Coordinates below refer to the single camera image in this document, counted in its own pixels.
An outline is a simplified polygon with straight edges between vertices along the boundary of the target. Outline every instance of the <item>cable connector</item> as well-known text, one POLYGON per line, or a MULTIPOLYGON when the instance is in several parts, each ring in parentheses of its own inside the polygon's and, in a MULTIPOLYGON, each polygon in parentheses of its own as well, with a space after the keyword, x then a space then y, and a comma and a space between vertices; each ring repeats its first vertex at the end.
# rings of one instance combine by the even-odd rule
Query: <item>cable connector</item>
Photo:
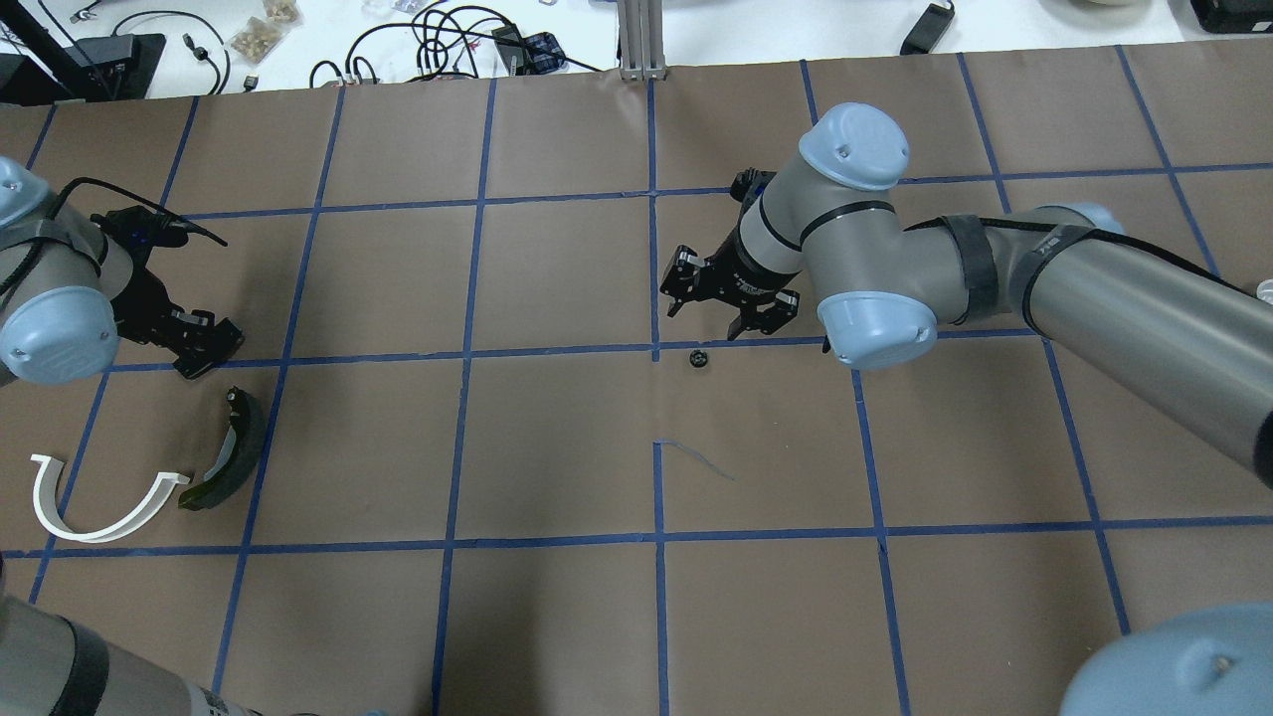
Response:
POLYGON ((202 62, 207 59, 207 50, 204 47, 196 47, 195 41, 190 37, 188 32, 181 36, 181 41, 186 43, 186 47, 190 48, 190 54, 193 55, 196 60, 202 62))

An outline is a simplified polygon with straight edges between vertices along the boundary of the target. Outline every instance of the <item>white surface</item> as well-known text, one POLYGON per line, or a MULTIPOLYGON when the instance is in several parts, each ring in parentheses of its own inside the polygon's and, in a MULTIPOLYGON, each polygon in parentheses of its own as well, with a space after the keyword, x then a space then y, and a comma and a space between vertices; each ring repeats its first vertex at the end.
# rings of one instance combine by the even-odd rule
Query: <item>white surface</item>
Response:
MULTIPOLYGON (((719 65, 777 62, 798 59, 896 55, 906 32, 929 0, 665 0, 665 41, 668 65, 719 65)), ((22 0, 43 19, 34 0, 22 0)), ((75 37, 109 34, 121 18, 140 10, 182 9, 204 15, 223 37, 244 24, 250 15, 264 17, 260 0, 106 0, 90 22, 69 24, 73 11, 88 0, 46 0, 46 5, 75 37)), ((407 15, 390 8, 391 0, 299 0, 303 24, 256 68, 258 89, 307 87, 318 60, 344 65, 345 52, 358 34, 379 23, 405 22, 407 15)), ((465 3, 451 0, 447 5, 465 3)), ((550 31, 572 57, 598 68, 614 68, 617 19, 612 3, 600 0, 484 0, 512 18, 526 34, 550 31)), ((60 37, 52 23, 46 27, 60 37)), ((495 25, 485 25, 488 29, 495 25)), ((168 34, 168 48, 155 75, 151 97, 201 94, 213 82, 213 70, 196 62, 181 43, 188 32, 223 62, 210 33, 187 18, 135 22, 125 32, 168 34)), ((1214 39, 1204 32, 1189 0, 1134 0, 1130 5, 1100 5, 1090 0, 956 0, 956 17, 937 45, 938 52, 1085 47, 1214 39)), ((359 54, 372 61, 381 78, 402 82, 415 75, 415 41, 409 29, 377 33, 359 54)), ((250 71, 230 52, 233 68, 227 92, 239 92, 250 71)), ((482 42, 479 70, 494 74, 495 54, 482 42)), ((320 83, 331 78, 322 70, 320 83)))
POLYGON ((186 475, 159 473, 155 475, 154 484, 150 485, 150 492, 118 522, 92 533, 76 533, 67 527, 61 515, 57 513, 57 478, 62 474, 64 462, 47 455, 32 455, 31 460, 39 464, 36 487, 32 490, 36 519, 53 536, 84 544, 103 544, 131 535, 159 513, 163 503, 172 497, 172 490, 178 484, 190 483, 190 478, 186 475))

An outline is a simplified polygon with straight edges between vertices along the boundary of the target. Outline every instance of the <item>gray robotic arm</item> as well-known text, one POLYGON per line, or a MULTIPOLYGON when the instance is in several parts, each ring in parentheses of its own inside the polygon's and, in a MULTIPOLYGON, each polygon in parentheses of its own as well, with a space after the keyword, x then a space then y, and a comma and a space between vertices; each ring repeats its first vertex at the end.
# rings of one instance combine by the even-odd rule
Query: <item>gray robotic arm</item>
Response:
POLYGON ((852 368, 918 358, 939 324, 1016 312, 1273 487, 1273 310, 1183 259, 1125 237, 1095 204, 903 231, 889 201, 906 139, 867 104, 833 108, 778 173, 749 169, 721 248, 676 250, 661 290, 740 308, 765 334, 813 284, 827 345, 852 368))
POLYGON ((22 378, 62 383, 106 369, 120 338, 177 354, 196 378, 243 343, 234 324, 168 299, 145 265, 154 247, 188 234, 224 241, 127 190, 87 177, 53 194, 48 182, 0 157, 0 386, 22 378), (97 185, 143 205, 84 218, 66 205, 78 186, 97 185))

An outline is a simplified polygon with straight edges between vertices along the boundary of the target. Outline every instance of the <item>white plastic arc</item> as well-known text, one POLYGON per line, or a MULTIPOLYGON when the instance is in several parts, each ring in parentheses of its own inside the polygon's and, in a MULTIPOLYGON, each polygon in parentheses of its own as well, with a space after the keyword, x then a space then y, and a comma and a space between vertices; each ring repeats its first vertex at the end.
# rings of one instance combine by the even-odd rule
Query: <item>white plastic arc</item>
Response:
POLYGON ((66 522, 57 513, 57 480, 62 474, 64 462, 47 455, 32 455, 31 460, 39 464, 36 487, 31 496, 36 507, 36 519, 55 536, 84 544, 115 541, 137 531, 159 512, 178 484, 190 484, 190 478, 186 475, 159 473, 141 503, 125 515, 122 520, 97 531, 76 533, 66 526, 66 522))

